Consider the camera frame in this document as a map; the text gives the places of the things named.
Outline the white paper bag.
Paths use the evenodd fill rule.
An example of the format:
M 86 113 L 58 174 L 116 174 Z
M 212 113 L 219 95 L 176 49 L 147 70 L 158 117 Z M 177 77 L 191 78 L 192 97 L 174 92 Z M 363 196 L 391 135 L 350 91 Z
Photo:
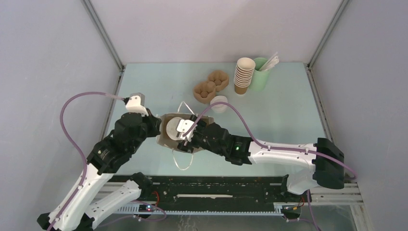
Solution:
M 172 152 L 179 151 L 178 145 L 185 144 L 192 133 L 183 137 L 183 134 L 191 127 L 193 120 L 190 117 L 197 114 L 182 101 L 177 112 L 160 116 L 160 135 L 156 136 L 156 142 L 162 147 L 169 148 Z

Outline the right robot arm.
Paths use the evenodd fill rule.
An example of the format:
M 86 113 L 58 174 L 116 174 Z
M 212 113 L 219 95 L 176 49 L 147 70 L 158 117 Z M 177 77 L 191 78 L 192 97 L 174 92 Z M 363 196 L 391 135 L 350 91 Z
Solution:
M 181 119 L 176 125 L 179 151 L 192 153 L 201 148 L 238 166 L 268 163 L 301 167 L 301 171 L 285 175 L 282 180 L 280 196 L 285 201 L 317 186 L 344 188 L 344 154 L 329 139 L 318 138 L 316 143 L 300 145 L 271 143 L 232 135 L 220 125 L 207 124 L 202 119 L 194 124 L 194 118 Z

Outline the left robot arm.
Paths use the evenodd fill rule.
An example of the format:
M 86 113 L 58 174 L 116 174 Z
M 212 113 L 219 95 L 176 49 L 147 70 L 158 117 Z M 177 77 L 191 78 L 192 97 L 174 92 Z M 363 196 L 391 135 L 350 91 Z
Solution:
M 114 129 L 96 143 L 87 157 L 85 180 L 71 189 L 50 213 L 41 214 L 37 222 L 46 231 L 92 231 L 120 207 L 133 200 L 147 200 L 152 194 L 152 181 L 141 172 L 135 173 L 116 191 L 95 202 L 100 189 L 120 167 L 130 160 L 147 138 L 160 135 L 161 119 L 151 113 L 125 113 Z

